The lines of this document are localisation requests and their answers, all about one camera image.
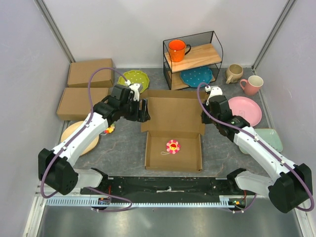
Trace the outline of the large cardboard box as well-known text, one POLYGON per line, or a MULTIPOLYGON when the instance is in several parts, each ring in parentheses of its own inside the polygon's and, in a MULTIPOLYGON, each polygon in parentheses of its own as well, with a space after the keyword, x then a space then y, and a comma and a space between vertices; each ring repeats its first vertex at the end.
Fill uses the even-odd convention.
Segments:
POLYGON ((146 90, 141 98, 148 99, 151 119, 141 124, 146 132, 145 168, 147 170, 201 172, 201 121, 199 101, 206 93, 177 90, 146 90), (161 155, 166 143, 177 140, 181 149, 175 155, 161 155))

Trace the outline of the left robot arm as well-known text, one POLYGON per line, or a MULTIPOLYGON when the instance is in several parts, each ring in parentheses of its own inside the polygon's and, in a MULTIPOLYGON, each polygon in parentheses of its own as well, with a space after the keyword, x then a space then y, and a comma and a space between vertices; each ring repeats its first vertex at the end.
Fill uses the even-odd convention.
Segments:
POLYGON ((38 155, 40 191, 48 185, 57 193, 69 194, 75 188, 91 187, 97 194, 108 190, 105 174, 97 169, 74 169, 80 155, 92 141, 115 121, 150 120, 148 103, 140 99, 142 85, 115 85, 111 94, 96 103, 84 122, 62 143, 52 150, 42 149, 38 155))

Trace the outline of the pink flower toy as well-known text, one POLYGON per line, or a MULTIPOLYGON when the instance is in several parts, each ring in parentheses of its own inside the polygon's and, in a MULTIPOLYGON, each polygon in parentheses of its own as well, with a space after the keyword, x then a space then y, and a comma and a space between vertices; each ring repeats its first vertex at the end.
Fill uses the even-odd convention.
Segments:
POLYGON ((181 149, 180 143, 175 140, 171 139, 166 143, 166 150, 162 151, 160 154, 161 155, 175 155, 178 153, 181 149))

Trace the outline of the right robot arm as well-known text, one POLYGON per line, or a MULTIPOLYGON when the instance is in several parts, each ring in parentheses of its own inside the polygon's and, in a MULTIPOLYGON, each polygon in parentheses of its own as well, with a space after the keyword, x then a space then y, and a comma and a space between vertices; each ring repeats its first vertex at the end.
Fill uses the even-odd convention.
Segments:
POLYGON ((211 96, 200 106, 203 123, 214 124, 221 135, 245 149, 268 174, 265 177, 240 168, 226 182, 229 193, 251 191, 268 198, 282 213, 294 208, 304 212, 314 209, 312 171, 306 164, 297 165, 287 159, 265 142, 244 118, 234 116, 224 95, 211 96))

